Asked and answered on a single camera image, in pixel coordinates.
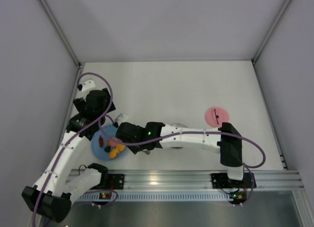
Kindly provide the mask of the yellow dotted round biscuit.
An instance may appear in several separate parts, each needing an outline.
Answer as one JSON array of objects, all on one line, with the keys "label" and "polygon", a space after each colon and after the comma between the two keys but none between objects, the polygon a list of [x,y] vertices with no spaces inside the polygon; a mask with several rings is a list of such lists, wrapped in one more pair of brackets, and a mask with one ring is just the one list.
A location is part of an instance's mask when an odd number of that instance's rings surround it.
[{"label": "yellow dotted round biscuit", "polygon": [[118,152],[122,152],[126,149],[126,146],[125,145],[122,145],[122,144],[117,144],[115,149],[118,151]]}]

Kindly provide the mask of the metal tongs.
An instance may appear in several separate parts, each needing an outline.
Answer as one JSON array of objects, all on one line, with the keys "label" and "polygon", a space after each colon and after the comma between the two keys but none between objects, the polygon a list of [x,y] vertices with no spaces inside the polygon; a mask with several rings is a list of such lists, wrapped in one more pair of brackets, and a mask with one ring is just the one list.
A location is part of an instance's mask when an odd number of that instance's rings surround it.
[{"label": "metal tongs", "polygon": [[141,150],[141,152],[145,153],[146,155],[150,155],[150,151],[149,150],[143,149],[143,150]]}]

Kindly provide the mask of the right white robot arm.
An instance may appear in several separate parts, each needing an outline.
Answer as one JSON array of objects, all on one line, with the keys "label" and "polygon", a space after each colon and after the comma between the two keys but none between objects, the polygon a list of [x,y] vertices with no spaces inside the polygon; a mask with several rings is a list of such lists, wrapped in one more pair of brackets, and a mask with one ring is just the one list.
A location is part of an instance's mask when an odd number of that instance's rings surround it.
[{"label": "right white robot arm", "polygon": [[145,127],[123,122],[115,137],[124,142],[133,154],[155,148],[190,148],[210,151],[220,155],[220,164],[227,168],[231,180],[242,181],[244,168],[242,161],[242,141],[237,129],[228,122],[212,129],[190,129],[148,122]]}]

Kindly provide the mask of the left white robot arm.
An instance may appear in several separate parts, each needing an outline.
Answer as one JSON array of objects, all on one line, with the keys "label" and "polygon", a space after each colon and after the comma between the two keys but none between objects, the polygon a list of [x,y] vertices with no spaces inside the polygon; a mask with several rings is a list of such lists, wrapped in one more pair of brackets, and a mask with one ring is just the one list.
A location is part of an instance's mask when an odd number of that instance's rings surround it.
[{"label": "left white robot arm", "polygon": [[24,187],[22,191],[22,197],[34,215],[57,223],[66,218],[73,203],[87,191],[113,187],[107,167],[96,163],[67,181],[76,160],[98,131],[97,123],[105,122],[105,112],[115,110],[107,88],[90,90],[86,97],[77,98],[73,103],[78,114],[69,120],[59,149],[34,185]]}]

